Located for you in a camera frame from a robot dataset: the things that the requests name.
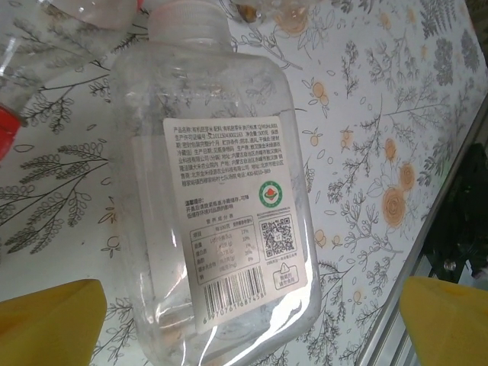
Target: white bottle cap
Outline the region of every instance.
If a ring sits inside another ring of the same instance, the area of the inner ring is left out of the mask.
[[[223,10],[205,0],[174,0],[149,16],[149,39],[167,43],[215,41],[230,44],[230,31]]]

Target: white tablecloth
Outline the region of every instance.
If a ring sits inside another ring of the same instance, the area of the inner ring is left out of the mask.
[[[107,167],[107,75],[147,38],[146,19],[107,58],[40,90],[0,168],[0,300],[99,278],[109,306],[93,366],[148,364]],[[271,58],[290,82],[323,310],[258,364],[353,364],[487,92],[485,61],[461,0],[327,0],[284,28],[231,22],[235,48]]]

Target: qr code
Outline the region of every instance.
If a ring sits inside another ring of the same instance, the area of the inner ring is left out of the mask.
[[[261,221],[260,224],[266,258],[293,252],[296,249],[291,217]]]

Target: plastic bottle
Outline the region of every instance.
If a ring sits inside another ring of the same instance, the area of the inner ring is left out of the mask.
[[[178,0],[112,68],[111,164],[138,339],[154,365],[245,365],[307,331],[318,281],[284,73]]]
[[[0,159],[19,114],[45,82],[103,56],[136,14],[136,0],[20,0],[0,5]]]

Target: green circular logo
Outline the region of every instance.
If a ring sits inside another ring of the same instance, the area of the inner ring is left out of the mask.
[[[280,204],[283,191],[275,181],[266,181],[259,189],[259,199],[266,207],[273,208]]]

